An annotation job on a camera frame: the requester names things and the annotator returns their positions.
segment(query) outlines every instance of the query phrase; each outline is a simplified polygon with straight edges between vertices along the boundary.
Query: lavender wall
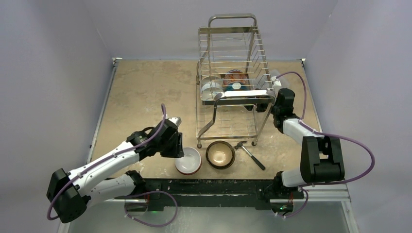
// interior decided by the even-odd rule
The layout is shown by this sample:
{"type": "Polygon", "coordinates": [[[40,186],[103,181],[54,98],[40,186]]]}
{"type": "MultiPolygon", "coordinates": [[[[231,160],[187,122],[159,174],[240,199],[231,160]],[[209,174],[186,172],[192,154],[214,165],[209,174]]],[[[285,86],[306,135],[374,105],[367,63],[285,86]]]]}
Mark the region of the lavender wall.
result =
{"type": "Polygon", "coordinates": [[[56,232],[48,182],[86,161],[111,59],[81,0],[4,0],[0,18],[1,231],[56,232]]]}
{"type": "MultiPolygon", "coordinates": [[[[198,59],[214,14],[253,13],[270,59],[307,56],[337,0],[85,0],[113,57],[198,59]]],[[[225,26],[236,25],[229,22],[225,26]]],[[[241,26],[252,21],[242,21],[241,26]]],[[[216,20],[213,25],[220,25],[216,20]]]]}
{"type": "MultiPolygon", "coordinates": [[[[339,1],[306,59],[325,132],[359,139],[376,167],[348,185],[360,231],[410,232],[412,223],[412,2],[339,1]]],[[[370,163],[343,144],[346,177],[370,163]]]]}

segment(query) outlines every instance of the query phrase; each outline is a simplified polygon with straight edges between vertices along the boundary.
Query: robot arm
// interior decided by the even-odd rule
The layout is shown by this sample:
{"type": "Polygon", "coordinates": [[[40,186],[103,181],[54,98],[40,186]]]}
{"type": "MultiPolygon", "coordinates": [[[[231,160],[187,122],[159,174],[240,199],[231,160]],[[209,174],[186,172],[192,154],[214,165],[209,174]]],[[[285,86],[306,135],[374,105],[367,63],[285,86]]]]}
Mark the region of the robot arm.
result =
{"type": "Polygon", "coordinates": [[[153,156],[157,152],[167,158],[183,157],[182,134],[177,131],[181,119],[172,117],[166,119],[163,125],[161,123],[155,128],[148,127],[132,133],[115,149],[87,165],[69,172],[65,172],[62,168],[55,171],[51,176],[47,197],[52,202],[58,192],[67,186],[53,205],[60,220],[63,223],[71,222],[83,214],[87,207],[98,202],[145,192],[145,181],[136,171],[128,171],[115,179],[106,179],[122,168],[153,156]],[[159,133],[145,145],[119,153],[146,141],[159,127],[161,127],[159,133]]]}
{"type": "Polygon", "coordinates": [[[277,185],[274,186],[297,187],[343,180],[345,171],[340,140],[315,134],[301,125],[299,117],[293,113],[294,96],[292,90],[280,89],[272,114],[275,127],[302,146],[300,167],[277,173],[277,185]],[[327,158],[321,159],[320,153],[327,155],[327,158]]]}

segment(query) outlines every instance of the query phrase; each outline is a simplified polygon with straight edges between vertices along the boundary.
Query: tabletop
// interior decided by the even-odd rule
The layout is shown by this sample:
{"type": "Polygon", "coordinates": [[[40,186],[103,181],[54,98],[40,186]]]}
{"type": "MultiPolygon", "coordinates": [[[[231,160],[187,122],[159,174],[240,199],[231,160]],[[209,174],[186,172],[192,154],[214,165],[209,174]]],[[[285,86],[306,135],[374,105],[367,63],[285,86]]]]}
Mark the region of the tabletop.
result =
{"type": "MultiPolygon", "coordinates": [[[[181,117],[179,132],[183,133],[183,147],[196,148],[196,63],[197,61],[135,61],[121,60],[110,89],[107,105],[97,134],[92,160],[108,153],[134,131],[155,126],[162,119],[161,104],[166,105],[169,117],[181,117]]],[[[301,61],[269,62],[270,69],[280,73],[296,71],[306,81],[301,61]]],[[[300,79],[292,74],[285,76],[296,96],[294,112],[302,115],[304,91],[300,79]]],[[[304,122],[319,129],[318,120],[310,96],[304,122]]],[[[228,140],[234,146],[237,141],[228,140]]],[[[197,149],[202,157],[200,170],[193,175],[180,174],[174,159],[159,154],[130,165],[112,177],[128,170],[137,170],[144,178],[185,179],[273,179],[278,171],[299,166],[301,147],[290,137],[281,134],[274,126],[272,115],[260,135],[257,146],[246,148],[258,158],[266,169],[261,170],[243,150],[236,151],[231,167],[217,170],[205,158],[208,143],[197,149]]]]}

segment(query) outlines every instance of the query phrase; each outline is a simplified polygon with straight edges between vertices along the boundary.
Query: hammer head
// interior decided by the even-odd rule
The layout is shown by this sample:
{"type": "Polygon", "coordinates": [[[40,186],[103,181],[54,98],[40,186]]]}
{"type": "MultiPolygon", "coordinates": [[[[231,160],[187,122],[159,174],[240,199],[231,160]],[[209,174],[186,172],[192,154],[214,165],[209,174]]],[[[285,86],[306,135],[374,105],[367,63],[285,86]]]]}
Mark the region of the hammer head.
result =
{"type": "Polygon", "coordinates": [[[244,143],[246,143],[247,141],[241,141],[241,142],[238,142],[238,144],[237,145],[235,145],[235,149],[237,150],[239,147],[242,147],[243,146],[243,144],[244,143]]]}

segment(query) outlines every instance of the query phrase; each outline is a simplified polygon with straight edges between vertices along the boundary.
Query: dish rack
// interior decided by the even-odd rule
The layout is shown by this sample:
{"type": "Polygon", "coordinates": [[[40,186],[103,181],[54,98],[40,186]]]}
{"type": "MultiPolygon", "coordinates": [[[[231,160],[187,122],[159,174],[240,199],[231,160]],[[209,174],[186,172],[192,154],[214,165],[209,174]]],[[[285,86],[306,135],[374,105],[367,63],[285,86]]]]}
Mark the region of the dish rack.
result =
{"type": "Polygon", "coordinates": [[[199,28],[198,39],[197,147],[201,148],[204,140],[244,138],[253,138],[255,146],[275,103],[256,17],[214,15],[208,27],[199,28]],[[211,27],[216,19],[238,18],[251,18],[254,23],[247,27],[211,27]],[[230,79],[233,72],[238,79],[230,79]],[[225,91],[229,88],[226,81],[239,81],[242,89],[225,91]]]}

